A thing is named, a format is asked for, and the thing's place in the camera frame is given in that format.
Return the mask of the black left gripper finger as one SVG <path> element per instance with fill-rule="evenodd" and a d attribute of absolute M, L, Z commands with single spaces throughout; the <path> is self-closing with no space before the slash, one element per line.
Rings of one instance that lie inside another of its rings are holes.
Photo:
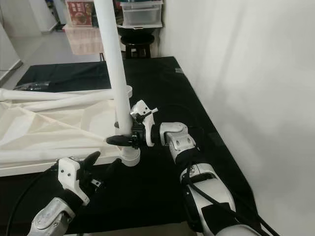
<path fill-rule="evenodd" d="M 115 175 L 116 170 L 122 165 L 122 160 L 116 159 L 112 163 L 110 163 L 107 169 L 103 173 L 103 184 L 107 184 L 110 182 L 112 177 Z"/>
<path fill-rule="evenodd" d="M 90 170 L 100 156 L 100 151 L 95 151 L 83 160 L 83 170 Z"/>

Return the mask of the red printed cardboard box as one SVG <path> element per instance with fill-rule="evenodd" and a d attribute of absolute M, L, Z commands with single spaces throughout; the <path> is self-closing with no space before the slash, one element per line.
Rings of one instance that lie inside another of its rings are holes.
<path fill-rule="evenodd" d="M 93 27 L 93 0 L 65 0 L 71 27 Z"/>

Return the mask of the beige cloth covered table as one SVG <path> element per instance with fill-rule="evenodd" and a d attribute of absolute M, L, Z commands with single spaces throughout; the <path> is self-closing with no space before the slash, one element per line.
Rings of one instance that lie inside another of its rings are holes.
<path fill-rule="evenodd" d="M 63 31 L 74 55 L 87 56 L 104 52 L 99 28 L 65 25 Z"/>

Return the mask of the clear container green lid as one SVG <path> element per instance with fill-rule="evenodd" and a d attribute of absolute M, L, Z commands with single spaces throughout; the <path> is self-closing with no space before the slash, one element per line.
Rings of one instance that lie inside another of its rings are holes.
<path fill-rule="evenodd" d="M 123 11 L 125 29 L 157 29 L 163 27 L 162 6 L 163 0 L 122 1 L 120 7 Z"/>

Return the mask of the black tablecloth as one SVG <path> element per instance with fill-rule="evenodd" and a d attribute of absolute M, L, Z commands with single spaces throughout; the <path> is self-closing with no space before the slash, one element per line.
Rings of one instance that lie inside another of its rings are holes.
<path fill-rule="evenodd" d="M 237 211 L 254 218 L 255 200 L 241 169 L 209 118 L 174 57 L 130 59 L 124 61 L 126 81 L 133 88 L 131 101 L 142 99 L 159 112 L 156 121 L 181 122 L 190 127 L 203 156 L 236 195 Z M 31 66 L 18 85 L 50 81 L 48 92 L 107 89 L 110 87 L 106 64 L 102 61 Z M 97 233 L 135 229 L 187 220 L 180 184 L 173 159 L 166 147 L 141 150 L 135 167 L 117 169 L 104 190 L 70 224 L 68 232 Z M 27 194 L 13 219 L 12 233 L 25 235 L 34 216 L 61 191 L 55 173 L 39 176 L 4 176 L 0 178 L 0 224 L 5 231 L 14 203 Z"/>

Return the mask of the white plastic table top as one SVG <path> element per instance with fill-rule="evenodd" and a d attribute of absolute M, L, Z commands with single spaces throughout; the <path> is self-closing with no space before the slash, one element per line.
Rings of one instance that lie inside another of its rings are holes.
<path fill-rule="evenodd" d="M 116 159 L 122 160 L 127 166 L 139 163 L 139 150 L 106 143 L 107 137 L 118 135 L 118 130 L 114 126 L 117 122 L 114 100 L 41 112 L 31 112 L 22 108 L 40 102 L 43 101 L 0 101 L 0 151 L 116 148 L 120 151 L 119 155 L 99 156 L 96 163 L 109 164 Z M 56 161 L 0 164 L 0 175 L 16 176 L 42 172 Z"/>

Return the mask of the black stool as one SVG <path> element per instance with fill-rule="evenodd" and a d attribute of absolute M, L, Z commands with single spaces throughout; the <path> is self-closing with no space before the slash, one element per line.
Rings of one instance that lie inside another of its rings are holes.
<path fill-rule="evenodd" d="M 150 44 L 125 44 L 124 58 L 151 58 Z"/>

